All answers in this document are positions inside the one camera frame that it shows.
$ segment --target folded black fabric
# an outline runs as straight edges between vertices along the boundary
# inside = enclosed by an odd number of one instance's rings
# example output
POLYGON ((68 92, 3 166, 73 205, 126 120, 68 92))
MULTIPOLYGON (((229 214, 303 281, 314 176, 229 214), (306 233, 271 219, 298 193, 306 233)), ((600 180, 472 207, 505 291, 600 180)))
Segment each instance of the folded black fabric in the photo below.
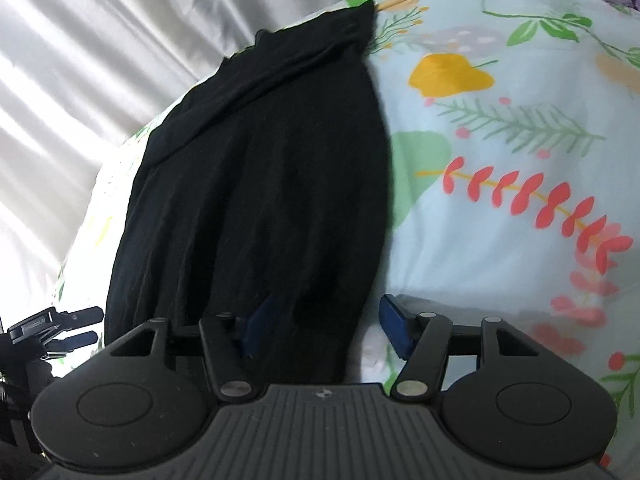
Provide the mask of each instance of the folded black fabric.
POLYGON ((284 300, 257 381, 340 381, 388 217, 389 148, 363 52, 372 2, 263 32, 156 128, 107 299, 108 344, 284 300))

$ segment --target pink dot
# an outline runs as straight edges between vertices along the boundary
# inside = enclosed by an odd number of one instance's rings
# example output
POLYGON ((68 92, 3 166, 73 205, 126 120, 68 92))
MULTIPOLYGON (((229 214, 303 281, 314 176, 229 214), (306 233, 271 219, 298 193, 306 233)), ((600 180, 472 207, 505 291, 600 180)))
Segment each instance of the pink dot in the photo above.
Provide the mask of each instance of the pink dot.
POLYGON ((468 139, 471 135, 471 130, 469 128, 458 128, 456 130, 456 136, 459 139, 468 139))

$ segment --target silver screw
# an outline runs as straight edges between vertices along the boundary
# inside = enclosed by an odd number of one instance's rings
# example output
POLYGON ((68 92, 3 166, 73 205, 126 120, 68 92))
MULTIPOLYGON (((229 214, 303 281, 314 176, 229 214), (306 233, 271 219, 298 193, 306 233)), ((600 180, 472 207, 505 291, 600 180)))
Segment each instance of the silver screw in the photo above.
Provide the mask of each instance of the silver screw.
POLYGON ((402 381, 396 386, 396 392, 403 397, 420 397, 424 395, 429 387, 422 381, 402 381))
POLYGON ((220 386, 220 393, 225 397, 244 397, 251 393, 251 385, 246 381, 229 381, 220 386))

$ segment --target red dot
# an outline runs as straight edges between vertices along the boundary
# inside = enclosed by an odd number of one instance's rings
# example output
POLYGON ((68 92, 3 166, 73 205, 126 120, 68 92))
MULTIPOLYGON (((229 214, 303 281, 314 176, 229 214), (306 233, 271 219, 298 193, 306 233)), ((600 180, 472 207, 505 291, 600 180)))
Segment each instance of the red dot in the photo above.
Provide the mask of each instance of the red dot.
POLYGON ((458 128, 456 136, 460 139, 468 139, 471 136, 471 130, 469 128, 458 128))
POLYGON ((615 352, 609 357, 609 370, 617 372, 625 365, 625 355, 622 352, 615 352))
POLYGON ((609 453, 605 453, 600 459, 600 465, 602 467, 609 467, 610 463, 611 463, 611 455, 609 453))

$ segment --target bed sheet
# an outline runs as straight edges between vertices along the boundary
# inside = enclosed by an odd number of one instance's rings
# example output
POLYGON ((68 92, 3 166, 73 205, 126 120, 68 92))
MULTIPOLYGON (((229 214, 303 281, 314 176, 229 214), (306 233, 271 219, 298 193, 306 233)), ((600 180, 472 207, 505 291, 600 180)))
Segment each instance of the bed sheet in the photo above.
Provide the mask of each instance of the bed sheet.
MULTIPOLYGON (((454 322, 503 317, 611 392, 618 431, 603 464, 637 479, 640 14, 600 0, 376 1, 368 63, 393 211, 351 379, 389 385, 401 367, 376 320, 383 293, 438 301, 454 322)), ((60 310, 104 307, 131 183, 162 118, 100 171, 58 279, 60 310)))

